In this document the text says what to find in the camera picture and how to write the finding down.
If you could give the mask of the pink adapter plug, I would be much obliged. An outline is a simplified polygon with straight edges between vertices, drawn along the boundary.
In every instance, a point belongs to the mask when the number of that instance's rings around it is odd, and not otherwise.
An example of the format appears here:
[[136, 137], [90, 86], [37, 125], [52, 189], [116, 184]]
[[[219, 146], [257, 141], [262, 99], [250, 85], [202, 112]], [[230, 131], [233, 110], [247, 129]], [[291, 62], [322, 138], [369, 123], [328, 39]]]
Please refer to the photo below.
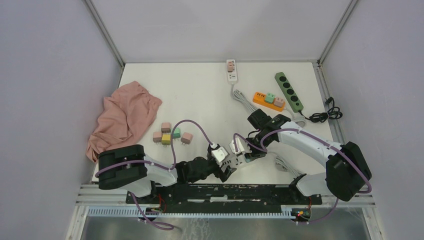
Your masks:
[[181, 136], [181, 142], [184, 145], [189, 145], [193, 140], [193, 134], [189, 133], [189, 132], [184, 132], [183, 135]]
[[163, 134], [170, 133], [172, 131], [172, 124], [170, 122], [162, 122], [160, 130]]
[[162, 136], [163, 136], [163, 134], [162, 134], [161, 131], [155, 131], [152, 135], [152, 141], [155, 144], [161, 143], [162, 142]]

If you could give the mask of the green USB adapter plug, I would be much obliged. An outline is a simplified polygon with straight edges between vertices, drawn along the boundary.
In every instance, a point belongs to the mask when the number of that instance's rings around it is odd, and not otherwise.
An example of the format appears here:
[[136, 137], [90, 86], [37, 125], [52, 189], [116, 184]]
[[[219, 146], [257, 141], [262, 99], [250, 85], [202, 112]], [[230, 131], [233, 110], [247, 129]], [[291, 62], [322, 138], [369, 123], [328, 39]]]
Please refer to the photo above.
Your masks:
[[171, 134], [172, 139], [179, 139], [181, 138], [181, 130], [179, 127], [175, 127], [172, 134]]

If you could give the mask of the yellow adapter plug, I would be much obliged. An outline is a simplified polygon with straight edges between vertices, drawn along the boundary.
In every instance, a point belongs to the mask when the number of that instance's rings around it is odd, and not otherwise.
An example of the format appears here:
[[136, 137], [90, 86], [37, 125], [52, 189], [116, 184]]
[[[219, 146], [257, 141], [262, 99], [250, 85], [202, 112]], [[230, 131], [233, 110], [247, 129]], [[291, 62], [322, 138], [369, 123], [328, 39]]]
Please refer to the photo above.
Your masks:
[[170, 134], [163, 134], [161, 136], [161, 144], [164, 146], [169, 146], [172, 142], [172, 136]]

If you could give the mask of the green power strip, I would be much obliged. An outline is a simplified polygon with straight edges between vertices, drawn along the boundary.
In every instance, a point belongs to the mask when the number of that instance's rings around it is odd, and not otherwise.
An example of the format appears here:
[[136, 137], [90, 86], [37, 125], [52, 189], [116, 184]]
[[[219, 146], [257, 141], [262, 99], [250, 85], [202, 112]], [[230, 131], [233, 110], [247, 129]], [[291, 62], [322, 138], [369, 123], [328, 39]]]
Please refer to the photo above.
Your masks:
[[300, 101], [298, 95], [294, 91], [286, 75], [283, 72], [277, 72], [274, 76], [274, 79], [278, 84], [280, 90], [282, 91], [284, 97], [286, 98], [288, 104], [290, 105], [292, 111], [295, 113], [302, 112], [304, 106]]

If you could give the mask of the white slim power strip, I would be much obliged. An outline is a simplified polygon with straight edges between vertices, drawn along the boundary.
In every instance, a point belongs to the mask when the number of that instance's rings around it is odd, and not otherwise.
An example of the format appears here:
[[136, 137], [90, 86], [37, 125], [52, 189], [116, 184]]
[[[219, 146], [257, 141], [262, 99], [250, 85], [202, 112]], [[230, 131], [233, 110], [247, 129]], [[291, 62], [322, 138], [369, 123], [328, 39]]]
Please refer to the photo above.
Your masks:
[[[227, 62], [228, 61], [233, 61], [233, 63], [234, 63], [234, 71], [233, 72], [227, 72]], [[227, 59], [226, 60], [226, 77], [227, 77], [227, 82], [231, 85], [235, 85], [238, 82], [237, 66], [236, 66], [236, 61], [234, 59]]]

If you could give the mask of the white USB power strip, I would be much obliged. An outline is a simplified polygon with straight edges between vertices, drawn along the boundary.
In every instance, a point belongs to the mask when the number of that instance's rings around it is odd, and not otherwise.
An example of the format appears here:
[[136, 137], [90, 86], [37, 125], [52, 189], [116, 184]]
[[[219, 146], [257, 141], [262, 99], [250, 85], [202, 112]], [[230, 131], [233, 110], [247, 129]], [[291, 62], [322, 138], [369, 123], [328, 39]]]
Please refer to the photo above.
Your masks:
[[246, 158], [243, 154], [233, 155], [226, 159], [223, 164], [229, 166], [230, 168], [239, 169], [247, 165]]

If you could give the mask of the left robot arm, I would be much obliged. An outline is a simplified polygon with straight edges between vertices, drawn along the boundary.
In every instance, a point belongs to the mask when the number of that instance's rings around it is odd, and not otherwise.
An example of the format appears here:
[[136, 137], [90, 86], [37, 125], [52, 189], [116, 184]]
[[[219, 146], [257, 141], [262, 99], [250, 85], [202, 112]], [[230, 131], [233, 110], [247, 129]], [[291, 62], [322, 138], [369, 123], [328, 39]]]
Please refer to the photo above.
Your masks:
[[193, 184], [205, 180], [210, 175], [226, 182], [236, 171], [231, 165], [219, 162], [226, 157], [226, 149], [218, 146], [208, 149], [207, 158], [196, 157], [191, 161], [181, 161], [176, 165], [164, 164], [145, 154], [140, 144], [107, 150], [98, 156], [98, 186], [101, 190], [123, 189], [133, 193], [149, 204], [158, 195], [154, 187], [175, 184]]

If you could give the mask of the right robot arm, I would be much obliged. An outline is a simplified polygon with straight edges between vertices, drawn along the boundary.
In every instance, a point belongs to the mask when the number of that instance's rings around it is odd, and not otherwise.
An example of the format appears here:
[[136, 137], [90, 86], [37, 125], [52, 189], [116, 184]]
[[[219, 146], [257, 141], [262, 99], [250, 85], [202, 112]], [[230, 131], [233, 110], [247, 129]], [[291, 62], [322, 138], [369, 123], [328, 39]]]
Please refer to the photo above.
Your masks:
[[357, 144], [351, 141], [342, 144], [321, 138], [287, 116], [278, 114], [270, 117], [261, 109], [251, 113], [247, 120], [258, 131], [254, 137], [246, 140], [251, 150], [245, 153], [247, 159], [264, 157], [268, 152], [267, 147], [278, 142], [301, 151], [325, 168], [322, 173], [303, 173], [293, 180], [291, 184], [294, 187], [288, 191], [293, 203], [302, 204], [312, 195], [326, 194], [348, 202], [357, 194], [371, 193], [372, 173]]

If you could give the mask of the orange power strip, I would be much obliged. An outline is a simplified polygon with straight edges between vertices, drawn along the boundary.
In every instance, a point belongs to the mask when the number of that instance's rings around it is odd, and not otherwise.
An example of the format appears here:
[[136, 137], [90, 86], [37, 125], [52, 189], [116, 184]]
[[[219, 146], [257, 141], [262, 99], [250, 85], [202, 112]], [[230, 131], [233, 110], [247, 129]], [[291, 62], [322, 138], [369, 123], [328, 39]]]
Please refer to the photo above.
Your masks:
[[269, 108], [269, 109], [275, 110], [275, 111], [277, 111], [277, 112], [282, 112], [282, 111], [285, 109], [286, 101], [285, 101], [284, 108], [278, 108], [278, 107], [274, 106], [274, 104], [269, 104], [269, 103], [265, 102], [265, 101], [264, 101], [265, 96], [266, 96], [266, 93], [256, 92], [256, 93], [254, 94], [254, 96], [253, 96], [252, 101], [253, 101], [255, 104], [258, 104], [258, 105], [260, 105], [260, 106], [263, 106], [263, 107], [266, 107], [266, 108]]

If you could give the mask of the pink adapter on orange strip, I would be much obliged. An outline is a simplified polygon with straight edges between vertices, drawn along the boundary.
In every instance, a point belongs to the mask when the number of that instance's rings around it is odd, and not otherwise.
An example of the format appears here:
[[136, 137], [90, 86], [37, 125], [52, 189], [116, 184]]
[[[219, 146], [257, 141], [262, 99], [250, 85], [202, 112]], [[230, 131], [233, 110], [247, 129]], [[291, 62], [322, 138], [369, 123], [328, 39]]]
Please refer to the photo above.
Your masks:
[[280, 97], [275, 97], [273, 101], [273, 105], [277, 108], [284, 108], [285, 106], [285, 100]]

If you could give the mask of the green adapter on orange strip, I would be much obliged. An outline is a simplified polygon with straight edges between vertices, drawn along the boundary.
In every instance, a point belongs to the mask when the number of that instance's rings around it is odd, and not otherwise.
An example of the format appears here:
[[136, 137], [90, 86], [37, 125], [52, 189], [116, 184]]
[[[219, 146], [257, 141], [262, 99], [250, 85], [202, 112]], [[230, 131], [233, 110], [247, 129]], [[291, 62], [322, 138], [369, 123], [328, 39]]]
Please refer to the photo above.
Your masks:
[[275, 100], [275, 95], [273, 93], [268, 92], [264, 97], [264, 101], [268, 104], [273, 104]]

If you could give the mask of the pink adapter on white strip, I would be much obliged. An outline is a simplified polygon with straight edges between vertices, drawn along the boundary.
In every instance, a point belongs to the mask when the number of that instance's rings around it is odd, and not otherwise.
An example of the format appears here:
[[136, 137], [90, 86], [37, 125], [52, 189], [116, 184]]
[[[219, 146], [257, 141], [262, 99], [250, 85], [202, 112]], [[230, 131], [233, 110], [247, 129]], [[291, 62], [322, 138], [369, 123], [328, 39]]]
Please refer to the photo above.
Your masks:
[[234, 62], [233, 61], [228, 61], [226, 63], [226, 68], [227, 68], [227, 72], [228, 73], [232, 73], [234, 71], [234, 69], [235, 69]]

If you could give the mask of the pink cloth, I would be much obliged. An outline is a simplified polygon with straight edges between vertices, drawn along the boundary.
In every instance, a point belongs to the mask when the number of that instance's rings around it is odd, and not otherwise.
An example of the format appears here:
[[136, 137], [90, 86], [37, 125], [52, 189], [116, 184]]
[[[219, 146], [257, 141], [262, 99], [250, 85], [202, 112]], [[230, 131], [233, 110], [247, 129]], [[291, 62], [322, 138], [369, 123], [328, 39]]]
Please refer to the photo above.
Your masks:
[[137, 81], [103, 98], [103, 112], [89, 136], [86, 156], [96, 163], [100, 153], [136, 144], [157, 117], [162, 100]]

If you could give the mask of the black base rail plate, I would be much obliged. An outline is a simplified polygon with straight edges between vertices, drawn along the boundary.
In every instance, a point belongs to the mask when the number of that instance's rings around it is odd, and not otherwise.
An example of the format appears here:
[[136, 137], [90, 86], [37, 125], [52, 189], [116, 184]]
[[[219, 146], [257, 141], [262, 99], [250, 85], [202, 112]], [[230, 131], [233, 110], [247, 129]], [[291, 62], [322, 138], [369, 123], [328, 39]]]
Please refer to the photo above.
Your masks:
[[166, 214], [280, 213], [282, 206], [309, 207], [323, 203], [320, 195], [304, 196], [286, 184], [174, 184], [156, 185], [136, 199], [139, 205], [162, 203]]

